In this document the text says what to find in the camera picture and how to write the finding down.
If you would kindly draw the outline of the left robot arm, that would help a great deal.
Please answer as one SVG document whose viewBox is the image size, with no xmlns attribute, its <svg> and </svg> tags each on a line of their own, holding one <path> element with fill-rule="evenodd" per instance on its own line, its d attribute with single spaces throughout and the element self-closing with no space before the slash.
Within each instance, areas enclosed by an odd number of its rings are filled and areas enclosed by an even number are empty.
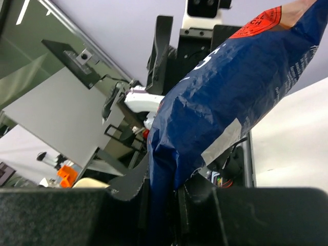
<svg viewBox="0 0 328 246">
<path fill-rule="evenodd" d="M 173 17 L 156 19 L 146 86 L 133 84 L 119 102 L 131 125 L 150 128 L 163 97 L 217 46 L 239 30 L 223 25 L 217 19 L 209 27 L 181 28 L 177 48 L 170 46 Z"/>
</svg>

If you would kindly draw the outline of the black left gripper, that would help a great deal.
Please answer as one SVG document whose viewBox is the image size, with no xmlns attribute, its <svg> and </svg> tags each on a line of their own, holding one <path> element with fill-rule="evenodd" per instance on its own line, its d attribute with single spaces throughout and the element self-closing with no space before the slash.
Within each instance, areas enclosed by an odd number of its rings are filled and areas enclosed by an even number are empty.
<svg viewBox="0 0 328 246">
<path fill-rule="evenodd" d="M 241 28 L 215 25 L 211 30 L 181 29 L 178 46 L 168 55 L 172 26 L 172 16 L 157 17 L 146 86 L 150 94 L 167 94 L 200 61 Z"/>
</svg>

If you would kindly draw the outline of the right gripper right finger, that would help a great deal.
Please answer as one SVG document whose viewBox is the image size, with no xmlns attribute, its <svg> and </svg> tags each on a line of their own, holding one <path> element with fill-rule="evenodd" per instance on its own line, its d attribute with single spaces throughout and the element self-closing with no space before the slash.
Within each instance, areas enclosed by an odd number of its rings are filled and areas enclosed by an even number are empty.
<svg viewBox="0 0 328 246">
<path fill-rule="evenodd" d="M 327 194 L 314 188 L 178 191 L 179 245 L 327 245 Z"/>
</svg>

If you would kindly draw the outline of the blue Burts spicy chilli bag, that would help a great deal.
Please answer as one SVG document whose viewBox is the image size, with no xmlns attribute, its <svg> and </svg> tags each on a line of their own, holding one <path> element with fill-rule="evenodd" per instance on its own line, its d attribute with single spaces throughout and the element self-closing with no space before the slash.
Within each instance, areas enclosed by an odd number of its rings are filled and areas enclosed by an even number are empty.
<svg viewBox="0 0 328 246">
<path fill-rule="evenodd" d="M 170 243 L 168 195 L 241 140 L 286 96 L 313 59 L 326 26 L 326 0 L 267 9 L 166 94 L 148 136 L 146 245 Z"/>
</svg>

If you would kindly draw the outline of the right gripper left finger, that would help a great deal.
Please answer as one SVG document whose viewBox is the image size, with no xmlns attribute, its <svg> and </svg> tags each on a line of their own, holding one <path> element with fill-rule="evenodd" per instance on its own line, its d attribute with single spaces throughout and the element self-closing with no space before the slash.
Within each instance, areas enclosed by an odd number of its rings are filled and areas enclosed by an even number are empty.
<svg viewBox="0 0 328 246">
<path fill-rule="evenodd" d="M 145 245 L 148 162 L 107 188 L 1 189 L 1 245 Z"/>
</svg>

